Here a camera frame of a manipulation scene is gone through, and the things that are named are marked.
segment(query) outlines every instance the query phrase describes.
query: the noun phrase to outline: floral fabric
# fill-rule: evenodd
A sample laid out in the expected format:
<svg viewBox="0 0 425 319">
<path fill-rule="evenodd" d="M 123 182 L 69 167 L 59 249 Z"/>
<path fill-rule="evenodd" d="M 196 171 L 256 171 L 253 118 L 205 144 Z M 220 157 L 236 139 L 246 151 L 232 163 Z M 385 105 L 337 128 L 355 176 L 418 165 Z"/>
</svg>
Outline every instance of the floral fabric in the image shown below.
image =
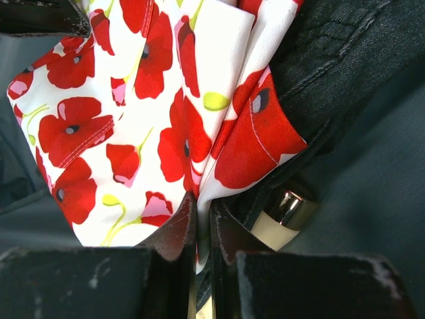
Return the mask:
<svg viewBox="0 0 425 319">
<path fill-rule="evenodd" d="M 186 191 L 209 205 L 306 144 L 268 63 L 299 0 L 81 0 L 89 39 L 63 38 L 7 94 L 53 197 L 83 245 L 132 246 Z"/>
</svg>

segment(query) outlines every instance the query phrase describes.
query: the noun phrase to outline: black metal part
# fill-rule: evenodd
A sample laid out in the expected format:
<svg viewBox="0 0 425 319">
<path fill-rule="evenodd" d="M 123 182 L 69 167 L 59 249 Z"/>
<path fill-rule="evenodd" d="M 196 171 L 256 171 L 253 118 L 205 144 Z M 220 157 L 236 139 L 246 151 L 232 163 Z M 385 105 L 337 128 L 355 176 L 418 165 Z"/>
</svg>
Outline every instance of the black metal part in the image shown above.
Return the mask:
<svg viewBox="0 0 425 319">
<path fill-rule="evenodd" d="M 195 235 L 186 194 L 136 248 L 9 251 L 0 257 L 0 318 L 194 318 Z"/>
<path fill-rule="evenodd" d="M 214 318 L 416 318 L 380 257 L 270 251 L 219 201 L 211 209 Z"/>
<path fill-rule="evenodd" d="M 0 0 L 0 33 L 88 37 L 90 25 L 73 0 Z"/>
</svg>

